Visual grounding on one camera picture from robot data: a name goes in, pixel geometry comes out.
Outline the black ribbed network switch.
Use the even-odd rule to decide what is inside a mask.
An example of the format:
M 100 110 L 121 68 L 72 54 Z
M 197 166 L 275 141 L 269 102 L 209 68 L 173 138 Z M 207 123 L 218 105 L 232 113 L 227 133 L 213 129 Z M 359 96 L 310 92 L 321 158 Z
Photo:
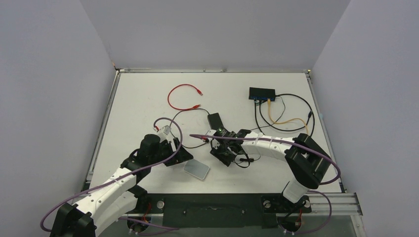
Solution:
M 275 89 L 250 87 L 249 88 L 249 99 L 250 100 L 266 100 L 266 101 L 271 100 L 271 101 L 275 101 L 276 92 L 275 92 Z

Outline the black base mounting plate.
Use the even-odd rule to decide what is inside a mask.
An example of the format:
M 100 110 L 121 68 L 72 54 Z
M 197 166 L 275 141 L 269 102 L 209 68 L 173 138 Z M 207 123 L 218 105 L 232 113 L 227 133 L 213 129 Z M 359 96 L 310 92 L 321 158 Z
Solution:
M 281 194 L 148 194 L 128 216 L 161 216 L 176 228 L 277 228 L 299 214 L 311 213 L 308 196 L 296 204 Z

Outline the black power brick adapter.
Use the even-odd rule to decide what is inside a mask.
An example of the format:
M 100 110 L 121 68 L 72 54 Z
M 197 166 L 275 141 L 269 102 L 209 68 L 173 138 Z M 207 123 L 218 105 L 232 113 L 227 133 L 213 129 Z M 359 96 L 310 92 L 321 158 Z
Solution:
M 219 115 L 219 113 L 213 113 L 213 114 L 209 114 L 207 115 L 207 119 L 210 125 L 210 128 L 212 130 L 218 130 L 218 129 L 223 129 L 224 125 L 223 122 L 221 120 L 221 117 Z

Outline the white square network box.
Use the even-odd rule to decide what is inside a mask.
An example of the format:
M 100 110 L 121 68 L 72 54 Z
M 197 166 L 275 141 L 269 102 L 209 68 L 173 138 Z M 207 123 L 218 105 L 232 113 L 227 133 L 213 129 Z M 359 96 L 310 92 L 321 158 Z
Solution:
M 198 160 L 192 159 L 186 162 L 183 170 L 199 180 L 205 180 L 210 167 Z

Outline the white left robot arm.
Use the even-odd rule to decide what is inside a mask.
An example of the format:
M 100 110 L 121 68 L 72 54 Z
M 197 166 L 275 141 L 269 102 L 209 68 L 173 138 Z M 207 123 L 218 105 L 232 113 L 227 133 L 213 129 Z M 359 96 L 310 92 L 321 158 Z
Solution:
M 74 204 L 62 204 L 50 236 L 97 237 L 127 212 L 142 212 L 147 207 L 147 191 L 138 183 L 153 165 L 172 166 L 194 157 L 178 138 L 168 141 L 162 135 L 147 134 L 111 177 L 92 188 Z

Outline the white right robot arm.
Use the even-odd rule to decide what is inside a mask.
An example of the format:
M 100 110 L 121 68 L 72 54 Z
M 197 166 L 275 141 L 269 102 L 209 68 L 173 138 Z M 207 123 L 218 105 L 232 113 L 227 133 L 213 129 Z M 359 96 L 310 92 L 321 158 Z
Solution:
M 323 184 L 323 178 L 333 163 L 329 155 L 312 139 L 301 133 L 297 137 L 279 138 L 241 129 L 238 133 L 224 128 L 206 134 L 219 143 L 222 153 L 229 155 L 259 155 L 286 162 L 293 178 L 279 196 L 279 206 L 293 210 L 309 191 Z

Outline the aluminium frame rail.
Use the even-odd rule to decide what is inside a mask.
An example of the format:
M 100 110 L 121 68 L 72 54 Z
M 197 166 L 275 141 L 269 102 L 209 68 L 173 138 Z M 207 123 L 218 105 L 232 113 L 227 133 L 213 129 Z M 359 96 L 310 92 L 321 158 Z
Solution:
M 84 184 L 82 186 L 81 191 L 85 191 L 90 187 L 90 184 L 91 184 L 91 181 L 92 181 L 92 178 L 93 178 L 93 174 L 94 174 L 94 169 L 95 169 L 95 166 L 96 166 L 96 163 L 97 163 L 98 154 L 99 154 L 100 147 L 101 147 L 101 144 L 102 144 L 103 136 L 104 136 L 106 126 L 107 126 L 107 122 L 108 122 L 108 119 L 109 119 L 109 115 L 110 115 L 110 112 L 111 112 L 111 109 L 112 109 L 112 104 L 114 102 L 114 98 L 115 98 L 116 91 L 117 91 L 117 88 L 118 88 L 118 84 L 119 84 L 119 80 L 120 80 L 120 74 L 121 74 L 121 70 L 120 69 L 116 70 L 115 78 L 114 78 L 112 88 L 111 88 L 111 92 L 110 92 L 110 95 L 109 95 L 109 98 L 108 98 L 108 101 L 107 101 L 107 104 L 106 104 L 106 110 L 105 110 L 105 113 L 104 113 L 104 116 L 103 116 L 103 119 L 102 119 L 99 134 L 98 134 L 95 146 L 94 146 L 94 151 L 93 151 L 93 155 L 92 155 L 92 158 L 91 158 L 90 166 L 88 168 L 87 175 L 86 175 L 86 178 L 85 178 L 85 181 L 84 181 Z

